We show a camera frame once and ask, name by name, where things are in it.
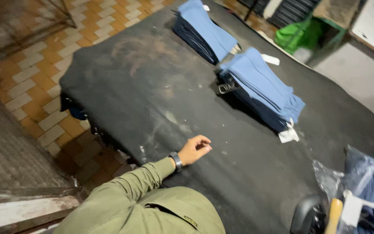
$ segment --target worn black cloth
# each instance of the worn black cloth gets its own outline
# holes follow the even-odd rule
[[[171,10],[181,3],[76,51],[60,79],[62,92],[139,164],[178,151],[197,134],[209,137],[213,150],[164,186],[204,194],[227,233],[288,233],[298,201],[318,192],[313,159],[342,171],[346,144],[374,156],[374,114],[224,8],[203,0],[210,18],[243,50],[254,47],[279,58],[280,66],[268,66],[307,104],[296,126],[300,141],[281,144],[234,95],[217,95],[215,67],[172,30]]]

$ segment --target dust stain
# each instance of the dust stain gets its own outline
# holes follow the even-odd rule
[[[123,38],[114,45],[111,56],[114,58],[123,56],[123,64],[131,66],[129,73],[131,77],[134,77],[137,69],[145,63],[157,63],[164,56],[174,63],[179,60],[177,51],[167,48],[162,36]]]

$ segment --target wristwatch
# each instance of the wristwatch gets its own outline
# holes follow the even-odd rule
[[[172,158],[175,162],[175,171],[181,171],[183,169],[183,163],[181,162],[181,159],[178,156],[177,152],[171,152],[168,156]]]

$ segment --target metal rod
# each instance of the metal rod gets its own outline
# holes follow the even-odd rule
[[[253,3],[252,3],[252,6],[249,8],[249,11],[248,13],[246,13],[246,16],[245,18],[243,19],[243,21],[247,21],[249,16],[251,15],[251,12],[253,11],[253,9],[255,8],[256,4],[257,4],[258,0],[254,0]]]

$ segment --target stack of folded fabric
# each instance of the stack of folded fabric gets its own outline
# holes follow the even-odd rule
[[[255,48],[235,55],[220,68],[223,80],[228,82],[232,77],[241,86],[233,91],[236,96],[274,130],[286,130],[290,119],[298,122],[305,103],[272,72]]]
[[[234,37],[212,22],[200,0],[189,0],[178,8],[173,30],[214,65],[237,44]]]

